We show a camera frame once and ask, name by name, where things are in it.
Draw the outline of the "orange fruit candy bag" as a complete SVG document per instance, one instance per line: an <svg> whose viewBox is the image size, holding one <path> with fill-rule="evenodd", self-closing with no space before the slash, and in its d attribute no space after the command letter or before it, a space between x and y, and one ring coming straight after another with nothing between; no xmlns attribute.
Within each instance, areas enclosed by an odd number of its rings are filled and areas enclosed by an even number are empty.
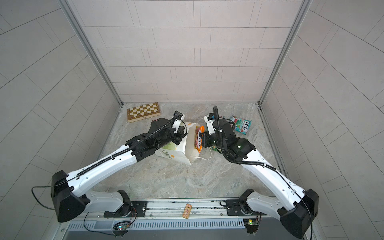
<svg viewBox="0 0 384 240"><path fill-rule="evenodd" d="M200 153L202 151L202 137L201 134L205 132L204 126L196 126L195 129L195 146L194 148Z"/></svg>

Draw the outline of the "white paper bag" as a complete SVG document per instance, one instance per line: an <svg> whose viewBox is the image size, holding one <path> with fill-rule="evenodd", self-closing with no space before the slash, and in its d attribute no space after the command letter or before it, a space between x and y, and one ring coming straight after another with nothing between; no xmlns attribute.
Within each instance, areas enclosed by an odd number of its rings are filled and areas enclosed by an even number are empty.
<svg viewBox="0 0 384 240"><path fill-rule="evenodd" d="M195 129L196 126L201 126L197 123L186 122L187 136L184 137L179 145L173 142L156 150L155 154L165 159L174 160L186 165L192 165L197 159L209 160L200 157L200 153L194 148L195 146Z"/></svg>

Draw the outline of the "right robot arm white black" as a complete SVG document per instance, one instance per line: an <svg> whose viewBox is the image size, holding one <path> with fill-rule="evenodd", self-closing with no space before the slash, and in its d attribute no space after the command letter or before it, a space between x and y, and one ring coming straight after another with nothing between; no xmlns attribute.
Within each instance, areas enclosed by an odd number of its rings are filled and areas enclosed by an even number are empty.
<svg viewBox="0 0 384 240"><path fill-rule="evenodd" d="M206 129L200 134L202 147L218 148L228 162L250 171L274 194L268 197L253 190L245 191L239 198L243 211L247 215L260 212L273 217L294 237L303 238L318 215L319 195L281 174L253 144L237 137L233 125L225 119L205 119L204 126Z"/></svg>

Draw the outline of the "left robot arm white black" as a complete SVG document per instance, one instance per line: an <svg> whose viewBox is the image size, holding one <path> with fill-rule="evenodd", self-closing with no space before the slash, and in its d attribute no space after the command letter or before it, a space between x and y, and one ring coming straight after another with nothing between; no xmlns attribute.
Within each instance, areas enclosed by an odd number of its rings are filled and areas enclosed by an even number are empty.
<svg viewBox="0 0 384 240"><path fill-rule="evenodd" d="M65 223L89 212L104 212L107 218L131 214L132 202L125 191L103 193L92 188L114 173L154 155L170 142L179 145L187 134L182 117L160 118L151 123L147 133L133 137L103 159L68 174L55 173L51 198L58 222Z"/></svg>

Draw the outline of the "wooden chessboard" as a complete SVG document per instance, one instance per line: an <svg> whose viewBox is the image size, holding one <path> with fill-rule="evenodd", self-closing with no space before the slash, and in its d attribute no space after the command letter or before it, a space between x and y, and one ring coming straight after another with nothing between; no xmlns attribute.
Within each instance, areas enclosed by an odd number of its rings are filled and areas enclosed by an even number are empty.
<svg viewBox="0 0 384 240"><path fill-rule="evenodd" d="M158 103L151 103L127 109L127 119L129 123L157 117L161 115Z"/></svg>

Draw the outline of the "right controller board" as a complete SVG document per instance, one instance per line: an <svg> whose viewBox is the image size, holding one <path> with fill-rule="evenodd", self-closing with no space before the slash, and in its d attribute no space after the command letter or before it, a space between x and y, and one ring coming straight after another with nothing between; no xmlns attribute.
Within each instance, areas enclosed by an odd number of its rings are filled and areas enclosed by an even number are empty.
<svg viewBox="0 0 384 240"><path fill-rule="evenodd" d="M256 219L243 219L244 226L248 234L255 235L260 226L260 220Z"/></svg>

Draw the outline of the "left controller board with LED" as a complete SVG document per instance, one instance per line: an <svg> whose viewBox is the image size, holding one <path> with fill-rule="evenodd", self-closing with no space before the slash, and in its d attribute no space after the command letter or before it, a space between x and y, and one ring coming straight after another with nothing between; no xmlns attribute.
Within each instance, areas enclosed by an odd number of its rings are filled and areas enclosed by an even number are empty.
<svg viewBox="0 0 384 240"><path fill-rule="evenodd" d="M123 237L130 229L131 221L122 221L116 223L112 230L116 237Z"/></svg>

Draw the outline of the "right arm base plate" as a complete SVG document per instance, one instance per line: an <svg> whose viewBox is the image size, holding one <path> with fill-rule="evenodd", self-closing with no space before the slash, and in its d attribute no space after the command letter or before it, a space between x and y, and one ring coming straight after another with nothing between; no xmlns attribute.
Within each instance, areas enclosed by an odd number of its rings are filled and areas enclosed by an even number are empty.
<svg viewBox="0 0 384 240"><path fill-rule="evenodd" d="M228 216L265 216L261 212L254 212L245 201L221 200L220 205L227 210Z"/></svg>

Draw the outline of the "aluminium front rail frame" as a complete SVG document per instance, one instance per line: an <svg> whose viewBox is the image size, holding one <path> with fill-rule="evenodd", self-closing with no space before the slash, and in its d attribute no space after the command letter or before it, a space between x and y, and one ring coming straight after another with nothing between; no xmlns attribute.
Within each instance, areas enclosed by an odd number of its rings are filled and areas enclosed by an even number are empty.
<svg viewBox="0 0 384 240"><path fill-rule="evenodd" d="M261 212L265 215L279 219L289 211L277 198L262 196L256 192L244 194L238 200L245 201L254 212ZM145 216L154 215L156 211L166 212L175 210L179 215L183 214L186 204L192 205L191 214L203 210L222 210L226 208L220 205L221 200L214 199L176 199L176 200L151 200L147 201ZM82 213L88 212L116 212L123 204L133 202L125 192L113 193L102 196L101 193L91 192L81 197L57 197L53 199L54 209L58 221L63 223L70 221Z"/></svg>

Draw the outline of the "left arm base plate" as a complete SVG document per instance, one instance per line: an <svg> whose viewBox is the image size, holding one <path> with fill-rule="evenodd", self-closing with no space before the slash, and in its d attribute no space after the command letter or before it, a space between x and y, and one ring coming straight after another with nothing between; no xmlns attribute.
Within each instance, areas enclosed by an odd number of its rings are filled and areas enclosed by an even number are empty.
<svg viewBox="0 0 384 240"><path fill-rule="evenodd" d="M146 214L147 201L133 201L123 204L116 212L105 211L104 218L142 218Z"/></svg>

